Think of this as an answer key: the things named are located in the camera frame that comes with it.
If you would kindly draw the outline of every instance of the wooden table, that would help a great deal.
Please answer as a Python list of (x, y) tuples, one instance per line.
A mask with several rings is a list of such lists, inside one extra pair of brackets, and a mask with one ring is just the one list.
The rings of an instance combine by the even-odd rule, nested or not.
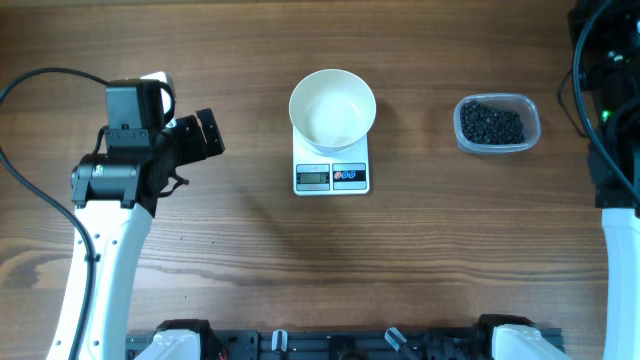
[[(173, 318), (218, 329), (471, 325), (482, 313), (562, 327), (600, 358), (607, 257), (576, 136), (555, 102), (569, 68), (557, 0), (262, 2), (0, 10), (0, 84), (66, 66), (106, 79), (165, 70), (177, 115), (214, 110), (227, 151), (180, 169), (135, 278), (129, 329)], [(367, 196), (300, 198), (289, 95), (341, 68), (372, 87)], [(516, 92), (542, 138), (509, 156), (456, 148), (469, 94)], [(104, 89), (46, 75), (0, 111), (15, 166), (72, 208), (72, 168), (106, 124)], [(0, 357), (42, 358), (62, 303), (71, 225), (0, 170)]]

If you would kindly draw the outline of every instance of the wooden tabletop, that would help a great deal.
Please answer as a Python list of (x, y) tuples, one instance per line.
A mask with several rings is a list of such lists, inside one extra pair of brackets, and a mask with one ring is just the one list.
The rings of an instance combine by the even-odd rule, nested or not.
[[(106, 79), (170, 73), (177, 115), (211, 107), (227, 151), (179, 169), (138, 264), (129, 329), (468, 326), (482, 313), (561, 327), (601, 358), (607, 256), (580, 139), (556, 104), (572, 48), (557, 0), (242, 2), (0, 9), (0, 84), (43, 66)], [(361, 76), (378, 103), (371, 192), (296, 197), (288, 100), (307, 74)], [(464, 96), (538, 106), (531, 150), (456, 147)], [(573, 102), (567, 97), (570, 107)], [(65, 75), (0, 111), (15, 166), (72, 208), (70, 174), (106, 124), (104, 88)], [(48, 351), (73, 228), (0, 169), (0, 357)]]

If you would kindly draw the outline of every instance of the container of black beans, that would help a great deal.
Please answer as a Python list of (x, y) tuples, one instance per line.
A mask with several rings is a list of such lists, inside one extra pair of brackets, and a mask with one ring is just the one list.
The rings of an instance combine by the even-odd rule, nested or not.
[(453, 114), (458, 148), (472, 154), (504, 154), (531, 148), (540, 139), (538, 108), (519, 94), (462, 99)]

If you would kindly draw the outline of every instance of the digital scale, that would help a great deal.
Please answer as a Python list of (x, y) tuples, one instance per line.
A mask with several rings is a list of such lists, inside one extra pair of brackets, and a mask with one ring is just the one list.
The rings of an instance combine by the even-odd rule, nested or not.
[(293, 129), (293, 191), (296, 195), (361, 195), (369, 189), (366, 135), (347, 149), (322, 154)]

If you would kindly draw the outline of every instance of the black beans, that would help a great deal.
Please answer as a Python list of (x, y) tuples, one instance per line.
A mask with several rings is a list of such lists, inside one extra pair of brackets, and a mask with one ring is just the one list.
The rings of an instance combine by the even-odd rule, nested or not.
[(522, 121), (515, 111), (504, 111), (472, 100), (460, 109), (462, 133), (476, 144), (522, 144)]

